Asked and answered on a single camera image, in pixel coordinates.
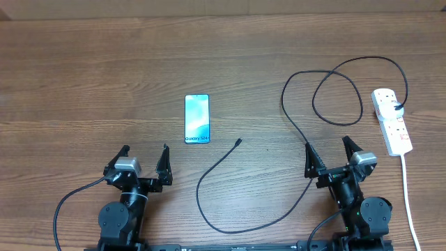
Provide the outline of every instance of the black power cord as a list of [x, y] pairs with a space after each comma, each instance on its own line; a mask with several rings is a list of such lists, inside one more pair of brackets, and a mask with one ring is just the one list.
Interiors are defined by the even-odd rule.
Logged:
[[201, 210], [200, 201], [199, 201], [199, 196], [198, 196], [198, 191], [199, 191], [200, 184], [201, 184], [203, 178], [206, 177], [206, 175], [208, 175], [208, 174], [209, 174], [209, 173], [210, 173], [216, 166], [218, 166], [218, 164], [220, 164], [221, 161], [223, 161], [226, 157], [228, 157], [228, 155], [231, 154], [232, 151], [234, 151], [234, 149], [235, 149], [238, 145], [240, 145], [241, 142], [242, 142], [242, 138], [237, 139], [237, 142], [236, 142], [236, 144], [234, 144], [234, 146], [232, 147], [232, 149], [229, 150], [229, 152], [228, 152], [227, 154], [225, 154], [225, 155], [223, 156], [223, 158], [221, 158], [220, 160], [218, 160], [218, 161], [217, 161], [211, 168], [209, 168], [209, 170], [206, 171], [206, 172], [203, 174], [203, 176], [200, 178], [200, 180], [198, 181], [198, 184], [197, 184], [197, 191], [196, 191], [196, 194], [195, 194], [195, 195], [197, 196], [197, 206], [198, 206], [198, 209], [200, 210], [200, 214], [201, 214], [201, 216], [203, 217], [204, 221], [205, 221], [206, 223], [208, 223], [209, 227], [212, 227], [215, 231], [218, 231], [218, 232], [220, 232], [220, 233], [222, 233], [222, 234], [241, 234], [241, 233], [246, 233], [246, 232], [249, 232], [249, 231], [256, 231], [256, 230], [259, 230], [259, 229], [262, 229], [262, 228], [265, 228], [265, 227], [269, 227], [269, 226], [271, 226], [271, 225], [274, 225], [274, 224], [278, 223], [279, 221], [283, 220], [286, 216], [288, 216], [288, 215], [294, 210], [294, 208], [299, 204], [299, 201], [304, 197], [304, 194], [306, 193], [306, 191], [308, 190], [309, 186], [312, 184], [312, 181], [313, 181], [313, 179], [311, 179], [311, 180], [308, 182], [307, 187], [304, 189], [303, 193], [300, 195], [299, 199], [294, 203], [294, 205], [291, 207], [291, 209], [290, 209], [288, 212], [286, 212], [282, 217], [278, 218], [277, 220], [275, 220], [275, 221], [273, 221], [273, 222], [270, 222], [270, 223], [268, 223], [268, 224], [265, 224], [265, 225], [261, 225], [261, 226], [259, 226], [259, 227], [254, 227], [254, 228], [251, 228], [251, 229], [244, 229], [244, 230], [239, 230], [239, 231], [224, 231], [224, 230], [218, 229], [217, 227], [215, 227], [214, 225], [212, 225], [212, 224], [208, 221], [208, 219], [206, 218], [206, 216], [205, 216], [204, 213], [203, 213], [203, 210]]
[[[309, 142], [308, 142], [308, 139], [305, 137], [304, 133], [303, 133], [303, 132], [301, 131], [301, 129], [294, 123], [294, 121], [290, 118], [290, 116], [288, 115], [288, 113], [287, 113], [286, 110], [285, 110], [285, 106], [284, 106], [284, 94], [285, 94], [286, 86], [287, 86], [288, 83], [293, 79], [294, 76], [299, 75], [299, 74], [303, 74], [303, 73], [327, 73], [327, 75], [322, 79], [322, 81], [321, 81], [321, 82], [319, 83], [319, 85], [317, 86], [317, 88], [316, 88], [316, 90], [315, 90], [315, 92], [314, 92], [314, 95], [313, 95], [313, 99], [312, 99], [312, 107], [313, 107], [314, 113], [315, 113], [319, 118], [321, 118], [321, 119], [324, 120], [325, 122], [327, 122], [327, 123], [329, 123], [329, 124], [332, 124], [332, 125], [336, 125], [336, 126], [349, 126], [349, 125], [351, 126], [351, 125], [354, 125], [354, 124], [356, 124], [357, 122], [359, 122], [359, 121], [361, 120], [362, 115], [364, 114], [364, 107], [363, 107], [363, 105], [362, 105], [361, 95], [360, 95], [360, 92], [358, 91], [358, 89], [357, 89], [355, 83], [353, 82], [353, 80], [351, 80], [349, 77], [345, 76], [345, 75], [342, 74], [342, 73], [338, 73], [338, 72], [336, 71], [336, 69], [338, 69], [340, 66], [344, 65], [345, 63], [348, 63], [348, 62], [351, 62], [351, 61], [355, 61], [355, 60], [359, 60], [359, 59], [383, 59], [383, 60], [390, 61], [391, 63], [393, 63], [393, 64], [400, 70], [401, 74], [403, 75], [404, 83], [406, 84], [406, 96], [405, 96], [405, 98], [404, 98], [404, 101], [403, 101], [400, 105], [396, 106], [395, 109], [396, 109], [396, 110], [401, 109], [401, 108], [404, 106], [404, 104], [406, 103], [406, 101], [407, 101], [407, 97], [408, 97], [408, 83], [407, 83], [406, 75], [404, 74], [403, 69], [401, 68], [401, 66], [398, 65], [398, 63], [396, 63], [395, 61], [393, 61], [393, 60], [391, 60], [391, 59], [389, 59], [389, 58], [386, 58], [386, 57], [384, 57], [384, 56], [361, 56], [361, 57], [358, 57], [358, 58], [349, 59], [349, 60], [347, 60], [347, 61], [344, 61], [344, 62], [340, 63], [338, 66], [336, 66], [335, 68], [333, 68], [333, 70], [305, 70], [305, 71], [300, 71], [300, 72], [294, 73], [294, 74], [292, 74], [292, 76], [290, 76], [290, 77], [288, 78], [288, 80], [286, 81], [285, 86], [284, 86], [284, 88], [283, 88], [283, 90], [282, 90], [282, 95], [281, 95], [280, 100], [281, 100], [282, 110], [283, 110], [283, 112], [285, 113], [285, 116], [286, 116], [286, 117], [288, 118], [288, 120], [293, 124], [293, 126], [299, 131], [299, 133], [302, 135], [303, 139], [304, 139], [307, 143], [309, 143]], [[359, 102], [360, 102], [361, 112], [360, 112], [359, 117], [358, 117], [358, 118], [356, 119], [356, 121], [354, 121], [354, 122], [351, 122], [351, 123], [337, 123], [337, 122], [330, 121], [330, 120], [326, 119], [325, 117], [323, 117], [321, 114], [319, 114], [319, 112], [318, 112], [317, 109], [316, 109], [316, 106], [314, 105], [314, 99], [315, 99], [315, 97], [316, 97], [316, 94], [317, 94], [319, 88], [320, 88], [321, 85], [324, 83], [324, 81], [325, 81], [327, 78], [329, 78], [329, 76], [331, 76], [331, 75], [333, 75], [333, 74], [342, 76], [342, 77], [344, 77], [345, 79], [347, 79], [347, 80], [351, 83], [351, 85], [353, 86], [353, 88], [354, 88], [355, 91], [356, 91], [357, 98], [358, 98], [358, 100], [359, 100]], [[223, 231], [223, 230], [221, 230], [221, 229], [218, 229], [217, 227], [215, 227], [214, 225], [212, 225], [212, 224], [208, 221], [208, 219], [205, 217], [203, 211], [201, 210], [201, 206], [200, 206], [200, 202], [199, 202], [199, 187], [200, 187], [200, 184], [201, 184], [203, 178], [204, 178], [206, 175], [208, 175], [209, 172], [211, 172], [216, 166], [218, 166], [218, 165], [221, 163], [221, 161], [223, 161], [229, 154], [231, 154], [232, 151], [233, 151], [238, 145], [240, 145], [241, 142], [242, 142], [242, 138], [238, 139], [237, 142], [236, 142], [236, 144], [234, 145], [234, 147], [233, 147], [231, 150], [229, 150], [229, 152], [228, 152], [227, 154], [225, 154], [225, 155], [223, 156], [223, 158], [221, 158], [220, 160], [218, 160], [218, 161], [217, 161], [217, 162], [216, 162], [216, 163], [215, 163], [215, 164], [214, 164], [208, 171], [206, 171], [206, 172], [203, 174], [203, 176], [200, 178], [200, 180], [199, 180], [199, 182], [198, 182], [198, 184], [197, 184], [197, 191], [196, 191], [197, 206], [198, 206], [198, 209], [199, 209], [199, 211], [200, 211], [201, 216], [202, 216], [203, 219], [206, 221], [206, 223], [209, 225], [209, 227], [211, 227], [211, 228], [213, 228], [215, 231], [218, 231], [218, 232], [223, 233], [223, 234], [241, 234], [241, 233], [246, 233], [246, 232], [249, 232], [249, 231], [259, 230], [259, 229], [262, 229], [262, 228], [265, 228], [265, 227], [269, 227], [269, 226], [271, 226], [271, 225], [273, 225], [273, 224], [275, 224], [275, 223], [278, 223], [279, 221], [283, 220], [286, 216], [288, 216], [288, 215], [293, 211], [293, 209], [299, 204], [299, 201], [303, 198], [303, 196], [305, 195], [306, 191], [308, 190], [309, 186], [311, 185], [311, 183], [312, 183], [312, 181], [313, 181], [313, 179], [311, 178], [310, 181], [308, 182], [307, 187], [304, 189], [304, 191], [303, 191], [302, 194], [300, 195], [300, 197], [299, 197], [299, 199], [297, 200], [297, 202], [294, 203], [293, 207], [291, 207], [291, 209], [290, 209], [287, 213], [285, 213], [285, 215], [283, 215], [282, 217], [280, 217], [279, 219], [277, 219], [277, 220], [275, 220], [275, 221], [273, 221], [273, 222], [270, 222], [270, 223], [268, 223], [268, 224], [262, 225], [262, 226], [260, 226], [260, 227], [255, 227], [255, 228], [245, 229], [245, 230], [240, 230], [240, 231]], [[311, 242], [311, 239], [312, 239], [313, 235], [316, 233], [316, 231], [317, 231], [320, 227], [322, 227], [326, 222], [329, 222], [331, 219], [335, 218], [336, 216], [338, 216], [338, 215], [339, 215], [340, 213], [342, 213], [342, 212], [343, 212], [342, 210], [336, 212], [334, 215], [330, 216], [329, 218], [327, 218], [326, 220], [324, 220], [319, 226], [317, 226], [317, 227], [314, 229], [314, 232], [312, 233], [312, 235], [310, 235], [310, 238], [309, 238], [308, 243]]]
[[[320, 119], [322, 119], [323, 121], [325, 121], [325, 122], [327, 122], [327, 123], [329, 123], [329, 124], [332, 124], [332, 125], [336, 125], [336, 126], [349, 126], [349, 125], [351, 126], [351, 125], [354, 125], [354, 124], [356, 124], [357, 122], [359, 122], [359, 121], [361, 120], [362, 115], [364, 114], [364, 107], [363, 107], [363, 105], [362, 105], [361, 95], [360, 95], [360, 92], [358, 91], [358, 89], [357, 89], [355, 83], [353, 82], [353, 80], [351, 80], [349, 77], [345, 76], [345, 75], [342, 74], [342, 73], [338, 73], [338, 72], [336, 71], [336, 69], [338, 69], [340, 66], [344, 65], [345, 63], [352, 62], [352, 61], [356, 61], [356, 60], [360, 60], [360, 59], [383, 59], [383, 60], [386, 60], [386, 61], [389, 61], [389, 62], [393, 63], [393, 64], [399, 69], [401, 75], [403, 76], [404, 84], [405, 84], [405, 87], [406, 87], [406, 95], [404, 96], [404, 101], [403, 101], [400, 105], [397, 105], [397, 106], [395, 107], [395, 109], [396, 109], [396, 110], [399, 110], [399, 109], [403, 108], [404, 104], [406, 104], [406, 101], [407, 101], [407, 98], [408, 98], [408, 82], [407, 82], [406, 74], [404, 73], [403, 69], [401, 68], [401, 66], [399, 66], [399, 64], [398, 64], [397, 62], [395, 62], [395, 61], [393, 61], [393, 60], [391, 60], [391, 59], [389, 59], [389, 58], [386, 58], [386, 57], [384, 57], [384, 56], [361, 56], [361, 57], [357, 57], [357, 58], [354, 58], [354, 59], [349, 59], [349, 60], [347, 60], [347, 61], [344, 61], [344, 62], [340, 63], [338, 66], [334, 67], [332, 70], [305, 70], [305, 71], [300, 71], [300, 72], [294, 73], [294, 74], [292, 74], [292, 76], [290, 76], [290, 77], [288, 78], [288, 80], [286, 81], [285, 86], [284, 86], [284, 88], [283, 88], [283, 90], [282, 90], [282, 95], [281, 95], [280, 100], [281, 100], [282, 110], [284, 111], [285, 116], [286, 116], [286, 117], [288, 118], [288, 120], [293, 124], [293, 126], [299, 131], [299, 133], [302, 135], [302, 137], [303, 137], [303, 139], [305, 140], [305, 142], [309, 143], [309, 142], [308, 142], [308, 139], [305, 137], [304, 133], [303, 133], [303, 132], [301, 131], [301, 129], [299, 129], [299, 127], [294, 123], [294, 121], [290, 118], [290, 116], [288, 115], [288, 113], [287, 113], [286, 110], [285, 110], [285, 106], [284, 106], [284, 94], [285, 94], [286, 86], [287, 86], [288, 83], [293, 79], [294, 76], [299, 75], [299, 74], [303, 74], [303, 73], [327, 73], [327, 75], [326, 75], [326, 76], [322, 79], [322, 81], [319, 83], [319, 85], [317, 86], [317, 88], [316, 88], [316, 90], [315, 90], [315, 92], [314, 92], [314, 94], [313, 94], [313, 98], [312, 98], [312, 107], [313, 107], [314, 113], [315, 113]], [[347, 79], [347, 80], [351, 83], [351, 85], [353, 86], [353, 88], [354, 88], [355, 91], [356, 91], [357, 98], [358, 98], [358, 100], [359, 100], [359, 102], [360, 102], [361, 112], [360, 112], [359, 117], [358, 117], [354, 122], [351, 122], [351, 123], [337, 123], [337, 122], [330, 121], [330, 120], [326, 119], [324, 116], [322, 116], [321, 114], [319, 114], [319, 112], [318, 112], [317, 109], [316, 109], [316, 106], [314, 105], [314, 100], [315, 100], [315, 98], [316, 98], [316, 94], [317, 94], [319, 88], [320, 88], [321, 85], [324, 83], [324, 81], [325, 81], [327, 78], [329, 78], [329, 76], [331, 76], [331, 75], [333, 75], [333, 74], [342, 76], [342, 77], [344, 77], [345, 79]], [[357, 197], [352, 201], [351, 205], [353, 205], [353, 204], [356, 202], [356, 200], [357, 200]], [[308, 238], [308, 241], [307, 241], [307, 250], [308, 250], [308, 251], [311, 250], [311, 249], [310, 249], [310, 243], [311, 243], [311, 241], [312, 241], [312, 239], [313, 239], [314, 234], [315, 234], [315, 233], [316, 233], [316, 232], [317, 232], [317, 231], [318, 231], [324, 224], [326, 224], [327, 222], [331, 221], [332, 219], [334, 219], [335, 217], [337, 217], [339, 214], [343, 213], [343, 212], [344, 212], [347, 208], [349, 208], [349, 207], [350, 207], [350, 206], [347, 206], [346, 208], [343, 208], [343, 209], [337, 211], [335, 214], [331, 215], [330, 217], [328, 217], [327, 219], [325, 219], [324, 221], [322, 221], [321, 223], [319, 223], [319, 225], [313, 230], [313, 232], [310, 234], [310, 236], [309, 236], [309, 238]]]
[[98, 179], [95, 182], [89, 183], [88, 185], [85, 185], [81, 188], [77, 188], [76, 190], [69, 192], [67, 195], [65, 195], [62, 198], [62, 200], [59, 202], [59, 205], [57, 205], [56, 212], [54, 213], [54, 219], [53, 219], [53, 235], [54, 235], [54, 242], [56, 243], [56, 248], [58, 251], [61, 251], [61, 246], [59, 245], [59, 239], [57, 238], [57, 215], [59, 214], [59, 211], [61, 210], [62, 204], [64, 203], [64, 201], [66, 199], [69, 198], [69, 196], [75, 194], [76, 192], [80, 192], [84, 189], [91, 188], [92, 186], [97, 185], [103, 181], [104, 181], [104, 177]]

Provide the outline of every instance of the wooden table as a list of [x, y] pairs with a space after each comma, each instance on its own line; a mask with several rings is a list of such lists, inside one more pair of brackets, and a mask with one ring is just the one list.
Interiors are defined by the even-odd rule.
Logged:
[[[59, 200], [101, 177], [124, 144], [144, 176], [155, 176], [162, 145], [171, 148], [174, 185], [151, 195], [144, 238], [152, 244], [292, 243], [337, 208], [327, 189], [312, 185], [285, 220], [248, 234], [225, 235], [201, 218], [200, 176], [239, 137], [243, 143], [201, 186], [209, 220], [225, 230], [270, 222], [289, 210], [308, 180], [302, 138], [279, 106], [284, 82], [299, 70], [331, 69], [363, 55], [388, 56], [406, 71], [405, 120], [413, 222], [423, 250], [446, 245], [446, 14], [339, 14], [189, 17], [0, 23], [0, 250], [55, 250], [52, 218]], [[361, 122], [329, 125], [311, 109], [322, 74], [290, 83], [285, 105], [329, 167], [346, 161], [350, 135], [378, 156], [361, 183], [366, 197], [393, 205], [396, 250], [414, 250], [403, 203], [401, 163], [389, 157], [370, 93], [391, 88], [398, 70], [375, 59], [340, 68], [364, 100]], [[186, 145], [184, 96], [209, 93], [211, 143]], [[354, 121], [360, 111], [351, 85], [330, 78], [316, 97], [322, 114]], [[94, 246], [99, 210], [119, 199], [100, 184], [69, 198], [59, 215], [63, 250]], [[315, 238], [341, 231], [341, 219]]]

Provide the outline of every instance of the white power strip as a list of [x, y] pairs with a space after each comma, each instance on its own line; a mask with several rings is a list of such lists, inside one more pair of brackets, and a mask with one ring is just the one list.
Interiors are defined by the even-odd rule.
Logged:
[[404, 203], [406, 205], [409, 228], [417, 251], [421, 251], [417, 234], [415, 233], [415, 229], [413, 227], [412, 214], [410, 213], [409, 207], [406, 160], [404, 158], [404, 154], [412, 150], [412, 142], [410, 142], [409, 133], [403, 120], [404, 108], [395, 110], [395, 106], [399, 105], [399, 103], [397, 102], [397, 95], [391, 89], [377, 89], [371, 93], [371, 99], [374, 103], [376, 116], [378, 117], [389, 155], [401, 156], [401, 164], [403, 168]]
[[410, 142], [402, 114], [396, 114], [393, 118], [383, 118], [384, 114], [388, 114], [383, 108], [389, 110], [393, 108], [390, 104], [398, 104], [395, 92], [391, 89], [377, 89], [371, 93], [371, 99], [374, 102], [376, 116], [378, 116], [389, 155], [400, 156], [411, 151], [412, 142]]

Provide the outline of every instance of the white power cord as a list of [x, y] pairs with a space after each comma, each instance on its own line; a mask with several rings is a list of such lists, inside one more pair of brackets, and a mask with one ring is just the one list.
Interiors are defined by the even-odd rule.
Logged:
[[409, 195], [407, 192], [407, 175], [406, 175], [406, 159], [404, 158], [404, 154], [401, 154], [401, 165], [403, 166], [403, 190], [404, 190], [404, 203], [406, 204], [407, 218], [409, 220], [409, 228], [412, 233], [413, 241], [415, 242], [415, 247], [417, 251], [421, 251], [420, 244], [418, 243], [417, 234], [415, 233], [415, 229], [413, 228], [412, 223], [412, 215], [410, 214], [409, 207]]

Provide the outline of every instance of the smartphone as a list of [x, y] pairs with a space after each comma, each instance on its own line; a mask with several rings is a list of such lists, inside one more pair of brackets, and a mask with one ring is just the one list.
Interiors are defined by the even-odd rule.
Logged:
[[185, 96], [185, 143], [205, 144], [210, 141], [209, 95]]

